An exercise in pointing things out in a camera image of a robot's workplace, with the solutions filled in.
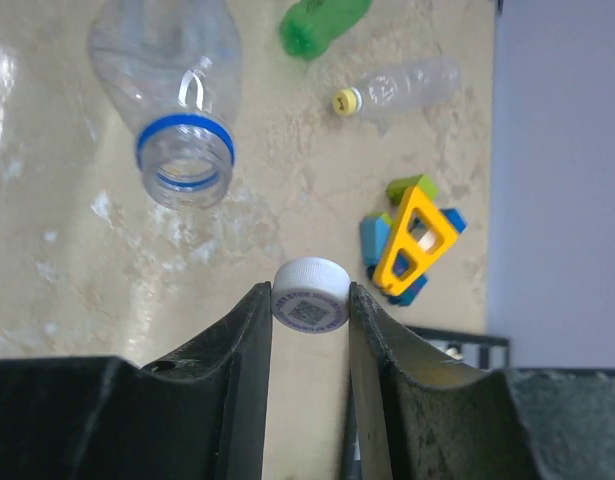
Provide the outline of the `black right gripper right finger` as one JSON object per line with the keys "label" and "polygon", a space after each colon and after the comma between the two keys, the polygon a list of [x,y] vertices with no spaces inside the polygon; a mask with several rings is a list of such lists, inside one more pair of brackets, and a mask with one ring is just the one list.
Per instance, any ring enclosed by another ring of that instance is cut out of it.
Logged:
{"label": "black right gripper right finger", "polygon": [[350,291],[366,479],[615,479],[615,369],[460,363]]}

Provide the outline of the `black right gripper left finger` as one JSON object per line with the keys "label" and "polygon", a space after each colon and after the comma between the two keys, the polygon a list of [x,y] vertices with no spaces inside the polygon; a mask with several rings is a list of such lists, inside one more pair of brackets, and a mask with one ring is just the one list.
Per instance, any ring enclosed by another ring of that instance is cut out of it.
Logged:
{"label": "black right gripper left finger", "polygon": [[258,479],[271,286],[137,367],[116,356],[0,360],[0,479]]}

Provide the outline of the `white QR code cap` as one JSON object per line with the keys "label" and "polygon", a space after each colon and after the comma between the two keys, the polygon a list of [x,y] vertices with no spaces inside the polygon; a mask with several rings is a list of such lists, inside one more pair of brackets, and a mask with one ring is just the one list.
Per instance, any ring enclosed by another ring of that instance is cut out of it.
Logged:
{"label": "white QR code cap", "polygon": [[296,331],[332,332],[349,318],[350,286],[346,270],[331,260],[320,257],[291,260],[274,277],[272,314]]}

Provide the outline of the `Pepsi label clear bottle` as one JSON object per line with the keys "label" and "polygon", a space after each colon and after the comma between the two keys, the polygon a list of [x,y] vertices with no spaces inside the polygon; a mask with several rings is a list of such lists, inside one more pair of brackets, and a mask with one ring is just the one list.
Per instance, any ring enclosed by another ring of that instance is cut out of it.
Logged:
{"label": "Pepsi label clear bottle", "polygon": [[224,1],[106,1],[88,54],[134,136],[143,187],[170,209],[227,193],[241,98],[242,45]]}

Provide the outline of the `green plastic bottle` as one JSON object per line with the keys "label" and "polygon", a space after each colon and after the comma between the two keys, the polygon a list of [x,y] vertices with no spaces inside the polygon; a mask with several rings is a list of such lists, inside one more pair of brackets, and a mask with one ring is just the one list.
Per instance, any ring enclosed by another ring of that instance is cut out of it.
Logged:
{"label": "green plastic bottle", "polygon": [[372,3],[372,0],[298,1],[280,22],[281,46],[292,57],[314,60],[355,26]]}

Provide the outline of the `clear bottle yellow cap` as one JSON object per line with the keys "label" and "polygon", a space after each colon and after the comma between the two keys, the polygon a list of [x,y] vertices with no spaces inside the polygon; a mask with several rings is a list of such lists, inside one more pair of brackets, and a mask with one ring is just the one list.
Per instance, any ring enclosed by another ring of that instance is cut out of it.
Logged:
{"label": "clear bottle yellow cap", "polygon": [[460,86],[460,69],[439,56],[379,67],[338,90],[333,111],[343,117],[381,117],[450,100]]}

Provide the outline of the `black white chessboard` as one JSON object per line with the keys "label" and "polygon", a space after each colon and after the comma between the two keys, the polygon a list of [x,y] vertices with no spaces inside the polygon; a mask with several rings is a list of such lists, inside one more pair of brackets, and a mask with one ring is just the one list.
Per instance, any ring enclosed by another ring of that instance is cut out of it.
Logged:
{"label": "black white chessboard", "polygon": [[497,370],[510,365],[510,342],[506,338],[415,326],[408,329],[471,367]]}

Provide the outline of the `blue purple toy block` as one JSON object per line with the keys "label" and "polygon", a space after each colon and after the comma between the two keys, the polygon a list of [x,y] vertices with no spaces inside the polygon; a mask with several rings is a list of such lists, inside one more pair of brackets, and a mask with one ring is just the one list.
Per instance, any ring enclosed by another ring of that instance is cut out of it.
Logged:
{"label": "blue purple toy block", "polygon": [[368,266],[366,268],[366,274],[371,283],[378,289],[379,293],[385,297],[388,302],[392,305],[396,305],[399,307],[408,307],[412,304],[415,298],[418,296],[420,291],[424,288],[424,286],[428,282],[428,278],[425,274],[419,276],[414,282],[412,282],[406,290],[404,290],[400,295],[394,296],[388,294],[386,291],[382,290],[377,286],[377,284],[373,281],[373,274],[375,271],[375,266]]}

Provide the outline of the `yellow triangle toy block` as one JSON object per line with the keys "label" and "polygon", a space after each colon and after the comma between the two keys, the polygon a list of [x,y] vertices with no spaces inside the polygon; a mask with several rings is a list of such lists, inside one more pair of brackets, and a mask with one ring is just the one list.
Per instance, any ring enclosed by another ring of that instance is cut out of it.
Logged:
{"label": "yellow triangle toy block", "polygon": [[[433,242],[423,245],[409,230],[413,218],[422,221]],[[374,271],[373,281],[390,295],[400,295],[433,265],[459,235],[419,186],[407,188],[390,236]]]}

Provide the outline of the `teal green toy block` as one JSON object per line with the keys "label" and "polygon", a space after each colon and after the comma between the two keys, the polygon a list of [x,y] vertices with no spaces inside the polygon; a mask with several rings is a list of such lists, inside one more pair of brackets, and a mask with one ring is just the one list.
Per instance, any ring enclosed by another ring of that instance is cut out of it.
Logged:
{"label": "teal green toy block", "polygon": [[376,266],[391,233],[391,216],[387,212],[375,212],[365,216],[360,223],[360,240],[363,263]]}

